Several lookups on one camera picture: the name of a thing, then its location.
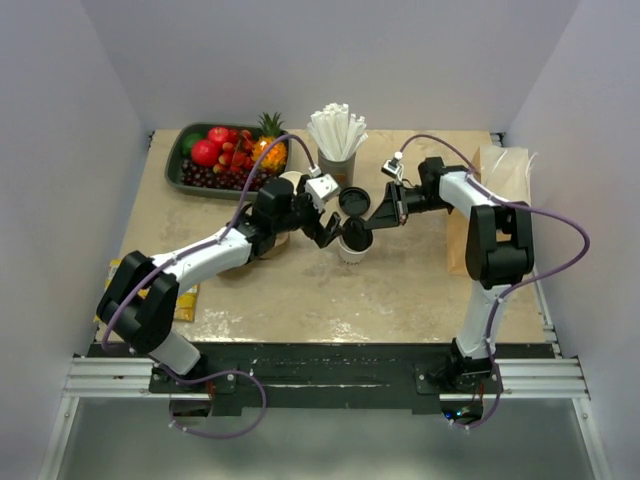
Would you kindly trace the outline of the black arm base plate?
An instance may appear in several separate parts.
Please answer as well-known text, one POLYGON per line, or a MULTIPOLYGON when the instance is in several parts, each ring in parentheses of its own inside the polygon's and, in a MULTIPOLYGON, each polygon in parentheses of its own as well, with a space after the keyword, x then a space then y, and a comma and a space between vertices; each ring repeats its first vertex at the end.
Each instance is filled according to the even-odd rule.
POLYGON ((141 386, 174 400, 203 400, 215 416, 246 409, 404 410, 444 414, 497 392, 488 364, 445 379, 446 344, 200 343, 188 383, 139 356, 141 386))

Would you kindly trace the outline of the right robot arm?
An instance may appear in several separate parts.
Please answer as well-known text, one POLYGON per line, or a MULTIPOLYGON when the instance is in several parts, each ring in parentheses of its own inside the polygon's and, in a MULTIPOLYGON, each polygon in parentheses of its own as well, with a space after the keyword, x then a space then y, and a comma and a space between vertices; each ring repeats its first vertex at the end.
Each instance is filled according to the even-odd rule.
POLYGON ((413 214, 457 211, 468 220, 465 265, 472 280, 462 329, 450 353, 429 382, 459 393, 469 392, 496 373, 496 335, 506 308, 508 290, 532 272, 534 246, 527 204, 510 204, 481 191, 463 166, 446 166, 429 157, 418 166, 420 183, 404 185, 401 155, 385 161, 381 172, 392 180, 383 200, 365 221, 368 231, 398 227, 413 214))

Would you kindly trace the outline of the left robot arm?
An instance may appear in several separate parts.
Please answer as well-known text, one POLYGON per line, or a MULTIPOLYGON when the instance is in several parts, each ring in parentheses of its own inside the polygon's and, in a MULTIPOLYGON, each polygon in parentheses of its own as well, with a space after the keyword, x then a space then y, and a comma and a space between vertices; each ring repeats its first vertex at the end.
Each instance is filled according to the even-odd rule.
POLYGON ((180 295, 219 273, 242 267, 272 250, 281 233, 300 230, 320 248, 341 233, 340 217, 320 219, 326 203, 339 192, 329 175, 304 175, 298 184, 269 181, 250 204, 213 235, 168 254, 127 254, 101 298, 96 315, 107 334, 116 333, 138 354, 172 370, 185 392, 200 390, 207 368, 200 351, 172 328, 180 295))

